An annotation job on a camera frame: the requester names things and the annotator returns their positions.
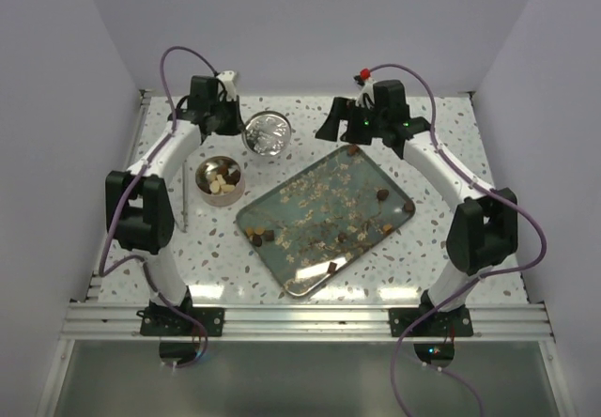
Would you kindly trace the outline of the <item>round metal tin lid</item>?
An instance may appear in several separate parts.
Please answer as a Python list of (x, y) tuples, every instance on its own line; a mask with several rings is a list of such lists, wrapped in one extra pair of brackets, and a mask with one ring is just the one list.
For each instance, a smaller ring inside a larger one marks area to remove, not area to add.
[(287, 149), (292, 126), (281, 113), (266, 110), (248, 119), (241, 136), (244, 145), (254, 154), (273, 157)]

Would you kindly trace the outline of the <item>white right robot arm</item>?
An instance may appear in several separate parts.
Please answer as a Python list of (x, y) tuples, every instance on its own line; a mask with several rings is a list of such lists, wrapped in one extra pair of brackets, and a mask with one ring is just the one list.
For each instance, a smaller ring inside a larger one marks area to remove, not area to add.
[(379, 139), (399, 159), (425, 177), (453, 212), (447, 233), (448, 263), (423, 294), (418, 313), (422, 330), (440, 334), (452, 323), (451, 312), (464, 305), (476, 281), (512, 255), (517, 248), (516, 196), (509, 189), (489, 196), (455, 156), (434, 142), (433, 124), (412, 116), (404, 85), (398, 80), (359, 81), (354, 98), (336, 97), (316, 138), (368, 146)]

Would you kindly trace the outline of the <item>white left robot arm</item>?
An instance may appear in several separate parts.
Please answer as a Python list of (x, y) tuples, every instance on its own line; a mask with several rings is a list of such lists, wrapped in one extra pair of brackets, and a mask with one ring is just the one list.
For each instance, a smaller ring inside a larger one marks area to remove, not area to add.
[(162, 324), (177, 335), (193, 328), (195, 312), (183, 304), (189, 289), (171, 248), (175, 216), (168, 185), (208, 136), (241, 134), (238, 76), (225, 70), (192, 77), (185, 105), (172, 106), (157, 142), (127, 170), (113, 171), (105, 179), (107, 237), (99, 275), (105, 277), (130, 260), (139, 261), (150, 301), (166, 307)]

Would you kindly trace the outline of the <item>metal serving tongs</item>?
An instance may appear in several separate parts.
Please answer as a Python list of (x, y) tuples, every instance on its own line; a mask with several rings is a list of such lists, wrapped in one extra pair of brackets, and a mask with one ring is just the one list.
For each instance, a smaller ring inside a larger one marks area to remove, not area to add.
[(187, 172), (188, 172), (188, 161), (184, 160), (183, 164), (181, 165), (181, 198), (182, 198), (182, 211), (181, 211), (181, 218), (182, 218), (182, 223), (180, 226), (180, 231), (182, 233), (187, 233), (187, 229), (188, 229), (188, 221), (189, 221), (189, 211), (188, 211), (188, 177), (187, 177)]

